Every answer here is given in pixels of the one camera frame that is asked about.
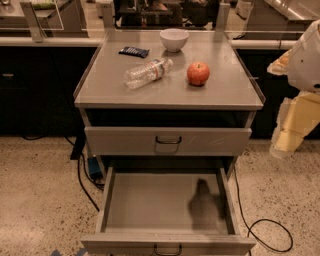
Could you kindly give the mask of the white counter rail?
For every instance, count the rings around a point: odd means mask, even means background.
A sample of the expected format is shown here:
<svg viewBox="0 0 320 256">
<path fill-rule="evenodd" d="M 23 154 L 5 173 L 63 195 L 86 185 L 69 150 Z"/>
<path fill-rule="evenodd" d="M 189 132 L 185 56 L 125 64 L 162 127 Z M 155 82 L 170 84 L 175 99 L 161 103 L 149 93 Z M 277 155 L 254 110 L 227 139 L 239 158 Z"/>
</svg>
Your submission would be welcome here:
<svg viewBox="0 0 320 256">
<path fill-rule="evenodd" d="M 102 38 L 47 38 L 34 42 L 31 37 L 1 37 L 0 46 L 7 47 L 98 47 Z M 235 49 L 288 50 L 296 42 L 290 40 L 230 40 Z"/>
</svg>

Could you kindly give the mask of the red apple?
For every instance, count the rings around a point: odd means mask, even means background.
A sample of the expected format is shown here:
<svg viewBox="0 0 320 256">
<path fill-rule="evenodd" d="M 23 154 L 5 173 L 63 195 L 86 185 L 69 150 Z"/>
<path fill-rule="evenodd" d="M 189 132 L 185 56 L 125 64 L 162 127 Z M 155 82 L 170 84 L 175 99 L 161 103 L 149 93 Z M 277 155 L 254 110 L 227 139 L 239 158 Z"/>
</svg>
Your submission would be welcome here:
<svg viewBox="0 0 320 256">
<path fill-rule="evenodd" d="M 187 80 L 191 85 L 202 86 L 210 76 L 210 68 L 204 62 L 194 62 L 187 69 Z"/>
</svg>

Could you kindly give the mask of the blue power box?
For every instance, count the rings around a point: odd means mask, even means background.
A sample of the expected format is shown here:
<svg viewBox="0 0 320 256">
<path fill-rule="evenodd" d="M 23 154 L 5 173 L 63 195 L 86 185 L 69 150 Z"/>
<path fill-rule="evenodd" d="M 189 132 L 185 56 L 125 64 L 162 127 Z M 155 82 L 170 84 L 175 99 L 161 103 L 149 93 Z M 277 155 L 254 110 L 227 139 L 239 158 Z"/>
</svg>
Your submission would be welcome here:
<svg viewBox="0 0 320 256">
<path fill-rule="evenodd" d="M 96 180 L 102 177 L 100 166 L 95 157 L 91 157 L 87 160 L 89 176 L 92 180 Z"/>
</svg>

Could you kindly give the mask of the grey drawer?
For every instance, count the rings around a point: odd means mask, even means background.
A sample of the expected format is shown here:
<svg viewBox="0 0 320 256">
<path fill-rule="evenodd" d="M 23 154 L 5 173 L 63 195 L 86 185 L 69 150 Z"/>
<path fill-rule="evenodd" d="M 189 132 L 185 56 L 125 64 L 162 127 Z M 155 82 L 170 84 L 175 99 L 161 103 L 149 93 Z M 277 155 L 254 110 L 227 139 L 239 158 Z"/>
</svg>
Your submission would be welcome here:
<svg viewBox="0 0 320 256">
<path fill-rule="evenodd" d="M 250 128 L 86 127 L 94 155 L 239 156 Z"/>
<path fill-rule="evenodd" d="M 256 241 L 240 234 L 222 169 L 109 169 L 91 254 L 245 256 Z"/>
</svg>

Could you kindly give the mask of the grey metal drawer cabinet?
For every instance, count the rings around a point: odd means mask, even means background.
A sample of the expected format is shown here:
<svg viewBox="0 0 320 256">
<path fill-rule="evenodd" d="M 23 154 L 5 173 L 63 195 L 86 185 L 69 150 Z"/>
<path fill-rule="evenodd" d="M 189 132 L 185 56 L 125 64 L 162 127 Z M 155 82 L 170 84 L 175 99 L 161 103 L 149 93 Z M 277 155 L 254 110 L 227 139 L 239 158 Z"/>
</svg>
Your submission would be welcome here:
<svg viewBox="0 0 320 256">
<path fill-rule="evenodd" d="M 124 74 L 142 62 L 119 54 L 124 46 L 146 48 L 150 58 L 169 58 L 173 67 L 163 78 L 129 89 Z M 202 86 L 187 80 L 187 69 L 194 62 L 210 68 Z M 156 31 L 112 31 L 98 48 L 75 95 L 85 128 L 250 128 L 264 103 L 259 87 L 228 40 L 210 31 L 191 32 L 179 53 L 165 51 Z M 225 171 L 231 171 L 239 156 L 168 157 L 219 158 Z"/>
</svg>

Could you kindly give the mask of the grey top drawer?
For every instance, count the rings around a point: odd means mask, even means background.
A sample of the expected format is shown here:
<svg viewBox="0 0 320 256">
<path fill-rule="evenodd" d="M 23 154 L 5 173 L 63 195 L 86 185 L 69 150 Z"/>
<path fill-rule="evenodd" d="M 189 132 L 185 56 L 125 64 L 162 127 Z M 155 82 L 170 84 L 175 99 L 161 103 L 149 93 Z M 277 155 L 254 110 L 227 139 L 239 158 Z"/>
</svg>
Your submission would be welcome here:
<svg viewBox="0 0 320 256">
<path fill-rule="evenodd" d="M 94 155 L 239 156 L 250 128 L 86 127 Z"/>
</svg>

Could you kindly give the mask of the white ceramic bowl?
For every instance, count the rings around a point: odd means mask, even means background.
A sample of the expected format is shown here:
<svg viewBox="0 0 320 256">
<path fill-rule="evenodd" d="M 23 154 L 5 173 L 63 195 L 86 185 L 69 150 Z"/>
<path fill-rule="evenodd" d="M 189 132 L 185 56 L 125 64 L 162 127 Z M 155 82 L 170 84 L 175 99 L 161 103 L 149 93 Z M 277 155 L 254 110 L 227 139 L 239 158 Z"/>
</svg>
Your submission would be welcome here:
<svg viewBox="0 0 320 256">
<path fill-rule="evenodd" d="M 169 52 L 180 51 L 189 38 L 189 33 L 183 29 L 171 28 L 160 32 L 160 40 Z"/>
</svg>

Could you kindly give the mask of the clear plastic water bottle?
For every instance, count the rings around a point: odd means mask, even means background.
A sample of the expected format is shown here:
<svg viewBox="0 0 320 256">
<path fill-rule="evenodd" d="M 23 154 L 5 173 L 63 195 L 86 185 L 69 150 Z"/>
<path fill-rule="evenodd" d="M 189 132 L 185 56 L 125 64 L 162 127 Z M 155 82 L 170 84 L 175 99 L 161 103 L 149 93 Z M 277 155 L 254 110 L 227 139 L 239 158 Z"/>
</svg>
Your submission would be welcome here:
<svg viewBox="0 0 320 256">
<path fill-rule="evenodd" d="M 167 75 L 173 66 L 171 59 L 154 59 L 143 65 L 127 70 L 124 84 L 129 89 L 138 89 Z"/>
</svg>

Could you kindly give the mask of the dark blue snack packet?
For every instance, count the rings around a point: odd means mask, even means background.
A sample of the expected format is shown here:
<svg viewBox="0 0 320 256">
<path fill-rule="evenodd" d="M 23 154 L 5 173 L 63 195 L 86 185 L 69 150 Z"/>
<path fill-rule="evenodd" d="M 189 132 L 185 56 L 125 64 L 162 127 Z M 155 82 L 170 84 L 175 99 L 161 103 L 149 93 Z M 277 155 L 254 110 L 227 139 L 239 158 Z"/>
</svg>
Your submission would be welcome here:
<svg viewBox="0 0 320 256">
<path fill-rule="evenodd" d="M 127 46 L 119 51 L 119 54 L 146 58 L 149 54 L 149 51 L 146 49 L 141 49 L 137 47 Z"/>
</svg>

